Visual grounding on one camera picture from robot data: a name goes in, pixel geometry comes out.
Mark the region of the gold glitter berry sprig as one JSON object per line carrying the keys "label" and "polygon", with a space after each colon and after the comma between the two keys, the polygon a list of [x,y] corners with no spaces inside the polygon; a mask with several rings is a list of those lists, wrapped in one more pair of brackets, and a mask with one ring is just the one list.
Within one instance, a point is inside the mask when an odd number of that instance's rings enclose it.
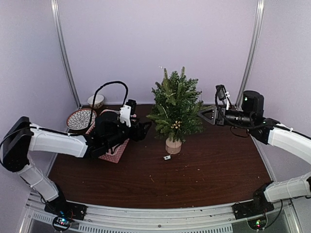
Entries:
{"label": "gold glitter berry sprig", "polygon": [[182,121],[175,121],[174,124],[171,125],[172,129],[179,129],[181,127]]}

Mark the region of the small green christmas tree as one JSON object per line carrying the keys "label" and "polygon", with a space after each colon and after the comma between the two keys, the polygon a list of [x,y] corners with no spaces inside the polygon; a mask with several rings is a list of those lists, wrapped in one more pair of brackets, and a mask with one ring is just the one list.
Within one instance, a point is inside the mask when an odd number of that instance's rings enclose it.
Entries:
{"label": "small green christmas tree", "polygon": [[[202,94],[197,90],[198,79],[187,78],[185,67],[181,71],[168,74],[164,69],[162,82],[156,82],[152,88],[155,104],[147,118],[155,124],[159,138],[165,139],[168,154],[178,154],[186,137],[201,133],[204,129],[199,110],[205,108],[199,99]],[[172,129],[175,121],[182,121],[179,129]]]}

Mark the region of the pink plastic basket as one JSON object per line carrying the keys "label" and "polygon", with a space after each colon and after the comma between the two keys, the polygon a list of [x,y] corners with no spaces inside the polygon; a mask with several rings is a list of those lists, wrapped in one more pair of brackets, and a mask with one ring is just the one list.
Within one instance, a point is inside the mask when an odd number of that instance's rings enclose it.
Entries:
{"label": "pink plastic basket", "polygon": [[102,160],[118,163],[129,138],[117,120],[115,110],[106,109],[96,117],[86,134],[93,139],[94,150],[90,155]]}

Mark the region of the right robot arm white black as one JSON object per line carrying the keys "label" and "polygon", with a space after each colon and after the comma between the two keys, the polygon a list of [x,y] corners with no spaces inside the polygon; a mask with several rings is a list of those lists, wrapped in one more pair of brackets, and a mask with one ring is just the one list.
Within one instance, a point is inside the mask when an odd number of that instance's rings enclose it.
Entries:
{"label": "right robot arm white black", "polygon": [[[311,138],[279,121],[264,117],[264,96],[257,91],[246,90],[242,95],[241,110],[231,109],[229,93],[223,85],[216,86],[215,104],[198,112],[198,116],[215,126],[230,126],[247,130],[257,141],[283,149],[307,163],[311,162]],[[310,198],[311,174],[306,173],[283,182],[265,184],[253,194],[249,210],[260,214],[268,202]]]}

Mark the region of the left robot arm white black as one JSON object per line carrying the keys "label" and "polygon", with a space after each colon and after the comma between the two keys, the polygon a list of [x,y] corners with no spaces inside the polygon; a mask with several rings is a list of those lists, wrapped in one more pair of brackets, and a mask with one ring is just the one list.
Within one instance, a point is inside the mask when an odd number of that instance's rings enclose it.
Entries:
{"label": "left robot arm white black", "polygon": [[32,162],[30,151],[45,151],[71,155],[76,158],[99,158],[114,153],[128,139],[143,140],[151,122],[141,123],[137,117],[127,120],[115,112],[99,116],[89,134],[58,132],[32,124],[28,117],[21,117],[3,138],[1,165],[17,173],[60,216],[70,211],[70,205],[61,196],[61,190]]}

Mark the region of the white ceramic bowl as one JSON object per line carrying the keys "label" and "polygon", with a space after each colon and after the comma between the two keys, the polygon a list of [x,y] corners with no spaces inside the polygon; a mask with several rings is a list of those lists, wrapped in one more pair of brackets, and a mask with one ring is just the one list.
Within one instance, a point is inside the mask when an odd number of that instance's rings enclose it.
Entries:
{"label": "white ceramic bowl", "polygon": [[104,104],[104,96],[97,94],[96,96],[91,96],[88,98],[87,103],[90,107],[93,107],[94,109],[99,109]]}

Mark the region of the blue white patterned plate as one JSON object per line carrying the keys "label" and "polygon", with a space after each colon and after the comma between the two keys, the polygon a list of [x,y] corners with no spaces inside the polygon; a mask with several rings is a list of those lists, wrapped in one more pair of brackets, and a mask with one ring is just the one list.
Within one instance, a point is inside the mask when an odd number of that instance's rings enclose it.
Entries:
{"label": "blue white patterned plate", "polygon": [[73,112],[66,121],[66,125],[70,130],[79,131],[89,127],[90,117],[91,124],[94,123],[97,114],[91,109],[79,109]]}

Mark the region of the right aluminium corner post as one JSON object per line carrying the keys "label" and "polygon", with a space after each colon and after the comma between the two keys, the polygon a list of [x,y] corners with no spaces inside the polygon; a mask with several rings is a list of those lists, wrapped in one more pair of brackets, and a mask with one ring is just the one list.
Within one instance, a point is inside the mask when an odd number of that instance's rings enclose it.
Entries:
{"label": "right aluminium corner post", "polygon": [[243,77],[242,77],[242,82],[241,82],[240,89],[238,92],[238,96],[236,99],[236,106],[238,108],[240,108],[242,105],[243,92],[246,90],[247,83],[248,83],[249,78],[250,78],[252,66],[254,63],[256,49],[258,46],[259,37],[260,37],[260,33],[261,33],[261,28],[262,28],[262,23],[263,23],[264,7],[265,7],[265,1],[264,0],[258,0],[250,48],[249,48],[249,52],[248,52],[248,56],[247,56],[247,60],[246,60],[246,65],[245,65],[245,69],[244,69],[244,73],[243,73]]}

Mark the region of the aluminium corner post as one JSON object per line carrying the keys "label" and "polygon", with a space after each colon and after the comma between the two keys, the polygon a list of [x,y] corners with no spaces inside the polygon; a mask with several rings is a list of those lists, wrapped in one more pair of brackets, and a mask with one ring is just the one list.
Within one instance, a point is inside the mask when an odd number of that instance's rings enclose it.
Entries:
{"label": "aluminium corner post", "polygon": [[246,65],[245,65],[245,69],[244,69],[244,73],[243,73],[243,77],[242,77],[242,82],[241,82],[240,89],[238,92],[238,96],[236,99],[236,106],[238,108],[240,108],[242,105],[243,92],[246,90],[247,83],[248,83],[249,78],[250,78],[252,66],[254,63],[256,49],[258,46],[259,37],[260,37],[260,33],[261,33],[261,28],[262,28],[262,23],[263,23],[264,7],[265,7],[265,1],[264,0],[258,0],[250,48],[249,48],[249,52],[248,52],[248,56],[247,56],[247,60],[246,60]]}
{"label": "aluminium corner post", "polygon": [[70,64],[69,64],[69,59],[68,59],[68,54],[66,50],[65,39],[64,39],[62,24],[61,24],[59,4],[57,0],[51,0],[51,8],[52,8],[52,15],[53,15],[54,23],[55,23],[57,36],[58,36],[58,43],[59,43],[61,58],[62,58],[64,70],[65,70],[65,75],[69,83],[69,89],[71,91],[71,94],[73,96],[76,106],[80,108],[82,105],[78,97],[76,85],[74,83],[72,71],[71,71]]}

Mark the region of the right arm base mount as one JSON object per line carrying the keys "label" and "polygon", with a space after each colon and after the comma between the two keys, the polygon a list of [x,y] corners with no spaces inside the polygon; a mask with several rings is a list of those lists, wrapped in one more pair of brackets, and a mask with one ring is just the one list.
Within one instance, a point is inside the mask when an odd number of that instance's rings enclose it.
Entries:
{"label": "right arm base mount", "polygon": [[236,202],[232,206],[235,219],[246,219],[250,229],[262,231],[268,226],[267,213],[274,210],[273,204],[265,207],[256,207],[253,201]]}

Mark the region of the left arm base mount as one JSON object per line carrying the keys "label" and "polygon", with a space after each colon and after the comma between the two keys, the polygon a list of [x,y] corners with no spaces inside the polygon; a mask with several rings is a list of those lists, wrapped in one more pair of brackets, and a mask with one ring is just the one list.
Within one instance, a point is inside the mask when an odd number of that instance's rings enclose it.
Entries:
{"label": "left arm base mount", "polygon": [[64,203],[48,202],[42,197],[45,204],[44,211],[56,215],[52,220],[52,226],[57,232],[68,230],[77,220],[84,220],[87,207],[83,204],[65,201]]}

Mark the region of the aluminium front rail frame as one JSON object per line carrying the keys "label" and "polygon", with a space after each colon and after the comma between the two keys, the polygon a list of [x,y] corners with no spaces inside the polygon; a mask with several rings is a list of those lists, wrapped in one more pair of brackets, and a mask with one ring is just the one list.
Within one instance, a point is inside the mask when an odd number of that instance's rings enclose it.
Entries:
{"label": "aluminium front rail frame", "polygon": [[235,218],[232,204],[177,209],[132,209],[86,205],[83,220],[69,233],[255,233],[252,223],[264,220],[263,233],[300,233],[302,227],[291,201],[276,202],[274,210]]}

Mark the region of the left aluminium corner post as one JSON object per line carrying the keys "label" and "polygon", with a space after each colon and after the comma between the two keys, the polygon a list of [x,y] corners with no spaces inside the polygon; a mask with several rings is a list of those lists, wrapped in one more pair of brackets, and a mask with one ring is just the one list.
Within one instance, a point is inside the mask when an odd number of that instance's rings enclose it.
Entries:
{"label": "left aluminium corner post", "polygon": [[65,70],[65,75],[69,83],[69,89],[71,91],[71,94],[73,96],[76,106],[80,108],[82,105],[78,97],[76,85],[74,83],[72,71],[71,71],[70,64],[69,64],[69,59],[68,59],[68,54],[66,50],[65,39],[64,39],[62,24],[61,24],[59,4],[57,0],[51,0],[51,8],[52,8],[52,15],[53,15],[54,23],[55,23],[57,36],[58,36],[58,43],[59,43],[61,58],[62,58],[64,70]]}

